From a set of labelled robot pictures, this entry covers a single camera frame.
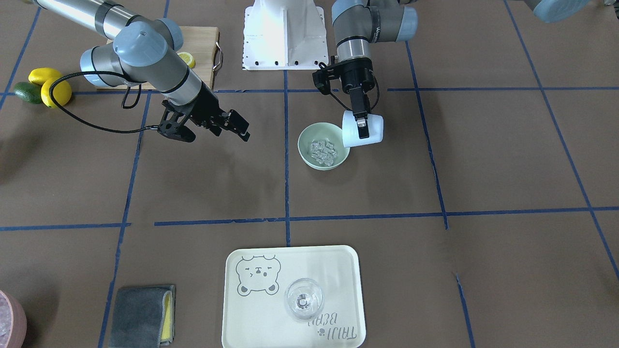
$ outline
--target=blue tape line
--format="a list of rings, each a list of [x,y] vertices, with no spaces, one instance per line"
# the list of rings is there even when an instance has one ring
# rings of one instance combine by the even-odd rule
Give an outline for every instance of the blue tape line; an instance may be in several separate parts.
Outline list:
[[[148,116],[148,113],[149,113],[151,95],[152,94],[149,93],[147,94],[147,97],[146,97],[146,106],[144,107],[144,114],[142,115],[141,127],[144,127],[144,125],[146,124],[146,117]],[[116,245],[116,258],[114,261],[114,276],[112,277],[112,281],[110,282],[110,287],[108,289],[108,298],[105,303],[105,311],[103,312],[103,322],[101,323],[101,333],[99,334],[98,348],[103,348],[103,341],[105,340],[105,331],[107,329],[108,319],[110,317],[110,306],[111,306],[111,301],[112,301],[112,295],[114,294],[114,286],[116,285],[116,275],[118,274],[118,265],[120,262],[121,245],[123,244],[125,228],[128,226],[127,217],[129,215],[129,206],[131,205],[131,194],[133,193],[133,184],[136,181],[137,163],[140,159],[140,145],[142,143],[143,135],[144,135],[144,132],[142,131],[140,132],[140,135],[137,138],[136,154],[135,154],[135,157],[133,158],[133,169],[131,170],[131,179],[129,180],[129,189],[127,190],[127,201],[125,202],[125,205],[124,205],[123,222],[121,224],[120,232],[118,234],[118,244]]]
[[[288,90],[288,93],[315,93],[315,92],[320,92],[320,91],[317,89],[289,89]]]
[[[30,38],[32,38],[32,33],[35,31],[35,27],[37,26],[38,16],[40,13],[41,13],[41,8],[39,7],[37,9],[37,13],[35,14],[35,18],[32,20],[32,25],[30,26],[30,30],[28,31],[28,35],[26,36],[26,41],[24,42],[24,45],[22,46],[22,50],[19,51],[19,56],[17,57],[17,61],[15,62],[15,65],[13,66],[13,71],[11,72],[9,82],[6,84],[6,88],[4,89],[5,94],[2,96],[2,99],[0,99],[0,110],[2,109],[2,106],[4,105],[4,101],[7,97],[6,93],[8,93],[9,90],[11,89],[11,85],[13,84],[13,80],[15,79],[15,75],[17,74],[17,68],[19,68],[19,64],[22,62],[22,58],[24,57],[24,53],[26,52],[26,47],[28,47],[28,43],[30,43]]]
[[[460,293],[460,302],[462,303],[462,311],[464,312],[464,320],[466,321],[466,330],[469,332],[470,348],[475,348],[475,339],[473,338],[473,327],[470,325],[469,307],[466,305],[464,297],[464,289],[460,283],[460,275],[456,273],[456,282],[458,283],[458,292]]]
[[[143,90],[142,94],[151,93],[152,91]],[[73,95],[105,95],[105,94],[125,94],[124,90],[85,90],[81,92],[73,92]],[[137,90],[131,90],[129,94],[137,94]]]
[[[619,211],[619,207],[595,207],[597,211]],[[447,216],[480,216],[480,215],[508,215],[508,214],[553,214],[564,212],[588,212],[588,207],[549,208],[549,209],[520,209],[500,211],[460,211],[446,212]],[[294,216],[290,221],[322,221],[322,220],[365,220],[365,219],[409,219],[416,217],[442,217],[442,212],[419,212],[402,214],[362,214],[362,215],[319,215]],[[222,220],[186,220],[186,221],[158,221],[155,226],[179,225],[219,225],[219,224],[251,224],[260,222],[285,222],[286,217],[265,217],[255,219],[222,219]]]
[[[422,92],[450,90],[539,90],[539,87],[420,87]],[[619,90],[619,87],[544,87],[545,90]],[[414,88],[388,88],[387,92],[414,92]]]
[[[613,254],[610,251],[610,248],[608,247],[608,243],[606,242],[606,237],[604,236],[604,233],[603,233],[602,229],[600,228],[600,224],[598,223],[597,217],[595,216],[595,211],[594,211],[593,207],[591,206],[591,202],[589,200],[589,197],[587,196],[587,192],[585,191],[584,185],[582,184],[581,177],[578,174],[578,171],[576,170],[576,165],[574,164],[574,160],[572,159],[572,156],[569,153],[568,145],[565,142],[565,139],[563,138],[563,133],[561,133],[561,129],[559,128],[559,124],[556,121],[555,113],[552,111],[552,107],[550,106],[550,101],[548,101],[548,96],[546,96],[546,91],[544,91],[544,87],[542,86],[542,81],[540,80],[540,77],[537,74],[537,70],[535,69],[535,65],[533,64],[533,59],[531,59],[531,56],[529,54],[529,50],[527,49],[526,45],[524,44],[524,40],[522,39],[522,35],[520,33],[520,30],[518,29],[518,24],[516,23],[516,19],[514,18],[514,15],[511,13],[511,9],[509,8],[509,4],[508,4],[507,0],[503,0],[503,3],[505,4],[505,8],[507,9],[509,17],[511,18],[511,22],[514,24],[514,29],[516,29],[516,33],[518,35],[518,39],[520,39],[520,44],[522,45],[522,49],[524,50],[524,53],[527,56],[527,59],[529,60],[529,64],[531,65],[531,70],[533,70],[533,75],[535,76],[535,79],[537,81],[537,85],[539,86],[540,92],[542,93],[544,102],[546,103],[546,107],[548,108],[548,112],[550,113],[550,117],[552,119],[552,123],[555,125],[556,133],[557,133],[557,135],[559,135],[559,140],[561,141],[561,145],[563,146],[563,150],[565,151],[565,154],[568,157],[569,165],[572,167],[572,171],[574,172],[574,176],[576,176],[576,181],[578,182],[578,186],[581,189],[582,196],[584,197],[584,200],[587,203],[587,207],[589,208],[589,213],[591,214],[591,218],[593,219],[593,222],[594,222],[595,227],[597,229],[597,233],[600,235],[600,239],[602,240],[602,244],[604,245],[604,248],[606,249],[606,254],[608,255],[608,259],[610,260],[610,264],[612,265],[613,270],[615,271],[615,276],[617,277],[617,280],[619,281],[619,268],[617,268],[617,263],[615,262],[615,258],[613,257]]]
[[[619,207],[594,207],[594,211],[619,211]]]
[[[215,93],[283,93],[283,89],[220,89]]]
[[[410,214],[367,214],[367,215],[325,215],[325,216],[296,216],[290,221],[320,221],[320,220],[366,220],[366,219],[403,219],[410,217],[441,217],[442,212],[419,212]]]
[[[546,214],[555,212],[588,212],[588,207],[580,208],[554,208],[554,209],[520,209],[504,211],[463,211],[447,212],[448,216],[479,216],[479,215],[509,215],[509,214]]]
[[[36,231],[36,230],[75,230],[82,228],[114,228],[121,224],[75,224],[75,225],[36,225],[36,226],[4,226],[2,231]]]
[[[617,277],[617,280],[619,281],[619,269],[617,268],[617,263],[615,262],[612,251],[610,251],[610,247],[608,246],[608,242],[606,241],[606,236],[604,235],[604,232],[600,227],[600,223],[597,221],[597,217],[595,216],[595,212],[593,211],[593,209],[591,209],[591,217],[593,218],[593,223],[595,224],[595,228],[597,229],[597,234],[602,240],[604,249],[606,249],[606,255],[608,255],[610,264],[613,266],[613,270],[615,271],[615,277]]]
[[[222,220],[188,220],[188,221],[158,221],[155,226],[187,226],[187,225],[222,225],[222,224],[252,224],[257,222],[281,222],[284,217],[265,217],[261,219],[222,219]]]
[[[284,149],[285,149],[285,185],[286,185],[286,246],[290,246],[290,185],[288,175],[289,146],[288,146],[288,71],[284,70]]]
[[[434,161],[434,153],[432,151],[432,144],[430,142],[430,132],[428,132],[428,124],[426,123],[425,113],[423,112],[422,95],[419,92],[419,84],[417,83],[417,75],[415,73],[415,65],[413,64],[413,56],[410,53],[409,43],[406,42],[406,52],[409,56],[410,72],[413,75],[413,84],[415,85],[415,94],[417,95],[417,104],[419,104],[419,114],[422,118],[423,133],[428,143],[428,153],[430,154],[430,162],[432,163],[432,170],[434,171],[434,181],[436,182],[436,193],[438,194],[438,201],[441,204],[441,212],[443,213],[443,222],[445,229],[449,229],[449,222],[447,220],[447,213],[445,212],[445,203],[443,201],[443,193],[441,192],[441,183],[438,179],[438,171],[436,169],[436,162]]]
[[[163,18],[168,18],[169,8],[170,8],[170,0],[165,0],[165,9],[163,10]]]
[[[619,87],[544,87],[545,90],[619,90]]]

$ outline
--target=clear glass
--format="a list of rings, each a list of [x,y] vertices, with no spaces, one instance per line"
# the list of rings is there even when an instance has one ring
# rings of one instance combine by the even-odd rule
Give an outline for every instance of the clear glass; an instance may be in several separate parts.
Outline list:
[[[322,288],[313,279],[301,278],[286,289],[286,307],[289,313],[300,320],[312,320],[324,306]]]

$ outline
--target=folded cloth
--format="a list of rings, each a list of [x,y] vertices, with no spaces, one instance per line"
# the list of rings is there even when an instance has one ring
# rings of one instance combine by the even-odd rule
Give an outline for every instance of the folded cloth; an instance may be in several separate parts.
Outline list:
[[[174,339],[175,286],[129,287],[116,293],[110,348],[158,348]]]

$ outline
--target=light blue joint cap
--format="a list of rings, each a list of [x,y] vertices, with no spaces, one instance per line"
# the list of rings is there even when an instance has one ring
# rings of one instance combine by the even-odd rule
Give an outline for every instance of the light blue joint cap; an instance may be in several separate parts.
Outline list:
[[[357,5],[365,5],[363,0],[337,0],[331,6],[331,24],[335,23],[335,20],[347,9],[350,9],[353,6]]]
[[[82,57],[79,60],[79,67],[82,71],[94,71],[95,66],[92,65],[92,51],[94,48],[89,49],[88,51],[82,54]],[[97,86],[97,87],[110,87],[108,84],[101,80],[99,75],[85,75],[88,82]]]
[[[133,22],[123,28],[112,47],[123,62],[137,67],[155,64],[168,51],[163,36],[144,22]]]
[[[174,41],[174,47],[172,49],[175,51],[180,50],[181,47],[183,47],[183,43],[185,43],[181,27],[169,18],[159,18],[158,20],[165,24],[165,26],[168,27],[170,34],[172,34],[172,41]]]
[[[533,14],[546,23],[554,23],[571,17],[589,3],[589,0],[542,0]]]
[[[402,16],[402,24],[400,24],[400,31],[397,33],[396,41],[409,41],[412,39],[417,32],[417,24],[417,11],[412,7],[405,7],[404,15]]]

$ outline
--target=white tray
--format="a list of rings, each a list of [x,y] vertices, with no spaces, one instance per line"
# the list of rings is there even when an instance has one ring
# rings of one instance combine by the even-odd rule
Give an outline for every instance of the white tray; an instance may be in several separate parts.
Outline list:
[[[284,302],[288,286],[301,278],[315,280],[324,294],[324,308],[311,321],[294,318]],[[239,249],[228,256],[224,348],[356,348],[365,334],[359,258],[353,248]]]

